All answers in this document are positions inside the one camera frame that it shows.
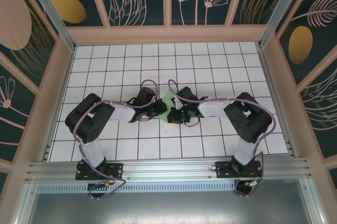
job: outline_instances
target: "grid pattern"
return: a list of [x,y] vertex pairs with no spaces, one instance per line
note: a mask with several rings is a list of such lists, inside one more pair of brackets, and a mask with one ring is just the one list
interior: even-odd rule
[[[277,118],[254,43],[82,46],[76,49],[48,161],[81,160],[64,120],[88,94],[126,101],[137,95],[141,81],[152,79],[163,97],[170,78],[198,97],[234,97],[245,91]],[[229,120],[218,117],[203,118],[194,127],[159,119],[110,120],[100,135],[107,160],[231,156],[238,140]],[[279,125],[261,142],[261,150],[288,153]]]

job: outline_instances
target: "purple cable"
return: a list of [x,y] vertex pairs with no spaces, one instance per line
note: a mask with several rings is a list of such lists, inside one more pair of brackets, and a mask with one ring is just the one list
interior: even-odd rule
[[126,180],[121,179],[121,178],[110,177],[110,176],[108,176],[108,175],[106,175],[106,174],[104,174],[104,173],[98,171],[98,170],[97,170],[97,169],[90,163],[90,161],[86,158],[85,153],[84,153],[84,151],[83,151],[83,148],[82,148],[82,146],[81,146],[81,139],[79,139],[78,136],[76,135],[77,129],[78,129],[79,125],[81,124],[81,122],[84,120],[84,118],[85,118],[85,117],[86,117],[86,116],[87,116],[87,115],[88,115],[88,114],[89,114],[95,107],[99,106],[100,104],[108,103],[108,104],[117,104],[117,105],[127,106],[127,107],[131,107],[131,108],[144,108],[144,107],[147,107],[148,105],[150,105],[151,103],[155,102],[155,100],[156,100],[157,97],[158,97],[158,85],[156,84],[156,82],[153,81],[153,80],[151,80],[151,79],[146,79],[146,80],[144,80],[144,81],[141,83],[141,88],[143,87],[144,82],[148,82],[148,81],[152,82],[152,83],[155,85],[155,95],[154,95],[154,97],[152,98],[152,100],[151,100],[149,103],[147,103],[147,104],[145,104],[145,105],[142,105],[142,106],[133,106],[133,105],[126,104],[126,103],[123,103],[123,102],[119,102],[119,101],[101,100],[101,101],[95,103],[91,108],[89,108],[89,109],[82,115],[82,117],[78,120],[77,124],[75,125],[74,131],[73,131],[73,137],[74,137],[74,139],[75,139],[75,140],[77,141],[77,143],[78,143],[78,148],[80,149],[80,153],[81,153],[81,155],[83,156],[83,160],[89,165],[89,167],[90,167],[93,171],[95,171],[97,174],[101,175],[102,177],[105,177],[105,178],[107,178],[107,179],[109,179],[109,180],[116,180],[116,181],[122,181],[122,182],[123,182],[121,185],[117,186],[113,191],[111,191],[111,192],[109,192],[108,194],[105,194],[105,195],[103,195],[103,196],[101,196],[101,197],[99,197],[99,198],[95,198],[95,197],[93,197],[93,196],[91,195],[91,192],[92,192],[93,189],[95,189],[95,187],[92,188],[92,189],[89,191],[89,195],[90,195],[91,199],[100,200],[100,199],[105,199],[105,198],[111,196],[115,191],[117,191],[117,190],[120,189],[123,185],[125,185]]
[[[264,106],[261,106],[259,103],[256,103],[256,102],[253,102],[253,101],[250,101],[250,100],[246,100],[246,99],[238,99],[238,98],[214,98],[214,99],[204,99],[204,100],[191,100],[191,99],[185,99],[183,97],[180,97],[179,95],[176,94],[176,92],[172,89],[171,87],[171,82],[174,83],[176,89],[178,90],[178,84],[176,81],[174,81],[173,79],[169,79],[168,82],[167,82],[167,85],[170,89],[170,91],[173,93],[173,95],[175,97],[177,97],[178,99],[181,99],[183,101],[186,101],[186,102],[191,102],[191,103],[204,103],[204,102],[209,102],[209,101],[239,101],[239,102],[244,102],[244,103],[248,103],[248,104],[251,104],[251,105],[254,105],[255,107],[258,107],[259,109],[262,109],[264,111],[267,112],[267,114],[272,118],[272,121],[273,121],[273,127],[271,130],[269,130],[269,132],[263,134],[256,142],[256,145],[255,145],[255,148],[254,148],[254,151],[253,151],[253,155],[255,156],[259,156],[261,155],[262,156],[262,176],[261,176],[261,179],[263,178],[263,168],[264,168],[264,160],[263,160],[263,152],[260,152],[259,154],[255,154],[256,153],[256,150],[258,148],[258,146],[260,145],[261,141],[266,138],[268,135],[270,135],[272,132],[274,132],[275,128],[276,128],[276,120],[275,120],[275,117],[273,116],[273,114],[267,109],[265,108]],[[235,181],[235,186],[234,186],[234,192],[239,195],[239,196],[242,196],[243,194],[241,192],[239,192],[236,188],[237,188],[237,184],[239,183],[239,179]]]

